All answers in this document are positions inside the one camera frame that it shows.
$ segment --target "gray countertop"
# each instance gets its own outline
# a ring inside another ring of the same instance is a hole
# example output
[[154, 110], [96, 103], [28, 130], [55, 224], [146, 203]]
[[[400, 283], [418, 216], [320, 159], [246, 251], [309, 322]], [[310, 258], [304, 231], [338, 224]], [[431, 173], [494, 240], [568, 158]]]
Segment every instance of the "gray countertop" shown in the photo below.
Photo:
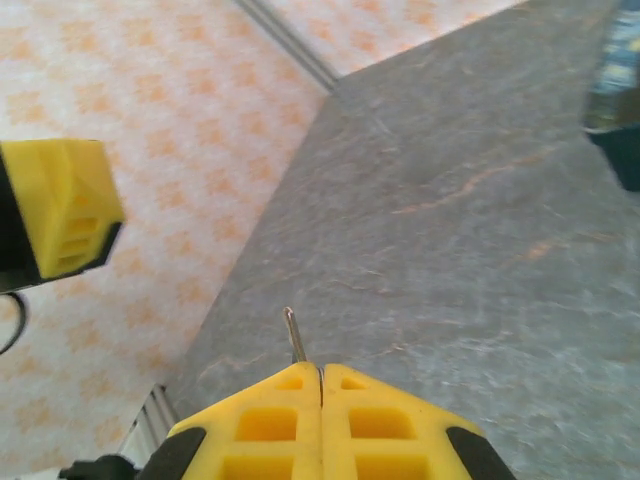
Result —
[[637, 479], [640, 201], [581, 131], [613, 0], [532, 1], [344, 79], [168, 393], [308, 355], [486, 429], [520, 480]]

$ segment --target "marble surface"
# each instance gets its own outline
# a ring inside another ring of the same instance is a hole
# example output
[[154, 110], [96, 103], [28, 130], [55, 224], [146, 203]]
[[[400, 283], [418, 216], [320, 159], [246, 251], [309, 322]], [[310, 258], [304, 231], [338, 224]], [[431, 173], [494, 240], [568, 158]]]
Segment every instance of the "marble surface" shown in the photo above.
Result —
[[640, 200], [580, 127], [615, 3], [534, 0], [344, 79], [178, 412], [285, 367], [291, 305], [313, 360], [477, 422], [520, 480], [640, 478]]

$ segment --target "black cable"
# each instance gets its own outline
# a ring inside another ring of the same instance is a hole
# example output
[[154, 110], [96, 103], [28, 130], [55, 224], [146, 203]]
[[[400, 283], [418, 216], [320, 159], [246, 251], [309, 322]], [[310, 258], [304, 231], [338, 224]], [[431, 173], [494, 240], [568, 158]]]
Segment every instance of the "black cable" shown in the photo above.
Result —
[[10, 297], [16, 304], [16, 307], [18, 308], [18, 320], [16, 322], [16, 329], [13, 331], [13, 335], [5, 344], [5, 346], [0, 350], [0, 355], [6, 353], [11, 347], [16, 344], [18, 339], [24, 333], [25, 328], [27, 328], [27, 318], [29, 317], [29, 312], [27, 311], [27, 302], [24, 299], [24, 296], [20, 295], [17, 292], [9, 292], [2, 295]]

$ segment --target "metal pin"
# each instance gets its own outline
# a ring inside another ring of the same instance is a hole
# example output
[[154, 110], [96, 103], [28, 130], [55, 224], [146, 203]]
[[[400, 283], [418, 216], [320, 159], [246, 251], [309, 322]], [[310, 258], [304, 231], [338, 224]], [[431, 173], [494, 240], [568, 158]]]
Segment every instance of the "metal pin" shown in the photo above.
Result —
[[300, 331], [298, 330], [298, 324], [296, 323], [296, 316], [293, 314], [291, 307], [285, 307], [284, 309], [284, 321], [287, 322], [287, 329], [289, 330], [289, 342], [293, 348], [293, 361], [306, 362], [307, 356], [304, 353], [302, 347], [302, 339], [300, 338]]

